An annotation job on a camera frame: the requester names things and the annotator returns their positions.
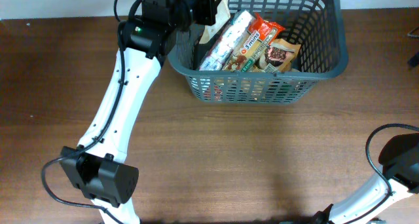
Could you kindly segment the white tissue multipack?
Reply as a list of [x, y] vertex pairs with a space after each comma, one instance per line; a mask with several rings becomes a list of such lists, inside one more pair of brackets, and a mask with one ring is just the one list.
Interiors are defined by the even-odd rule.
[[239, 44], [248, 26], [255, 20], [248, 10], [237, 12], [215, 44], [203, 57], [199, 71], [219, 71]]

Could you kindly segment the orange spaghetti packet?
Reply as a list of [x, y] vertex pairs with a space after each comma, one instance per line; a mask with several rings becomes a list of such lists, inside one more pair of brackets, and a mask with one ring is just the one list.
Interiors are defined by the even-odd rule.
[[264, 51], [285, 28], [276, 22], [263, 19], [255, 13], [255, 20], [249, 25], [242, 35], [239, 43], [225, 65], [223, 71], [249, 71]]

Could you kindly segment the orange snack bag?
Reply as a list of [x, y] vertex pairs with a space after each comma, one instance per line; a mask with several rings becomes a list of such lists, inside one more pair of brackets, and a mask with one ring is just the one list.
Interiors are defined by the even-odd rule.
[[291, 71], [292, 63], [297, 58], [300, 49], [300, 44], [291, 44], [285, 39], [275, 39], [265, 48], [249, 72], [285, 73]]

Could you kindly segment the brown white snack pouch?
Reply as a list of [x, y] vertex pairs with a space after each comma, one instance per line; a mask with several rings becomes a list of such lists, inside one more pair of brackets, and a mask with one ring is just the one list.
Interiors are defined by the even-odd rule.
[[212, 26], [205, 26], [204, 32], [200, 38], [200, 44], [208, 43], [218, 31], [228, 22], [230, 19], [230, 11], [228, 8], [228, 0], [222, 0], [217, 7], [217, 14], [215, 15], [215, 24]]

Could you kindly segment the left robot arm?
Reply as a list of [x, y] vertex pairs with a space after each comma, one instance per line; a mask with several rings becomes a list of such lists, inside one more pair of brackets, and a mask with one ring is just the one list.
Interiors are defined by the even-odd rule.
[[139, 170], [125, 163], [146, 94], [158, 77], [178, 31], [223, 24], [228, 0], [136, 0], [118, 23], [115, 68], [98, 112], [76, 148], [58, 163], [104, 223], [139, 223], [132, 195]]

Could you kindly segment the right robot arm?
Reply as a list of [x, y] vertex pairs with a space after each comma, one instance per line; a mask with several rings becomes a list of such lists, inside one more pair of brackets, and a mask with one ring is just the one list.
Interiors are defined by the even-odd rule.
[[367, 223], [392, 204], [418, 192], [418, 72], [407, 71], [399, 51], [350, 53], [339, 80], [331, 121], [314, 125], [322, 138], [311, 162], [323, 204], [311, 223]]

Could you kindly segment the grey plastic basket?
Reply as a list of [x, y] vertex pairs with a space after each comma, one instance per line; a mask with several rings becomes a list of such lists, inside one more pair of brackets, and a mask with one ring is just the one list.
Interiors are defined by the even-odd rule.
[[182, 74], [191, 92], [211, 103], [295, 103], [319, 81], [332, 79], [348, 65], [340, 0], [228, 0], [229, 10], [258, 12], [285, 28], [279, 37], [301, 50], [293, 72], [240, 73], [199, 71], [208, 47], [198, 42], [204, 27], [177, 34], [167, 60]]

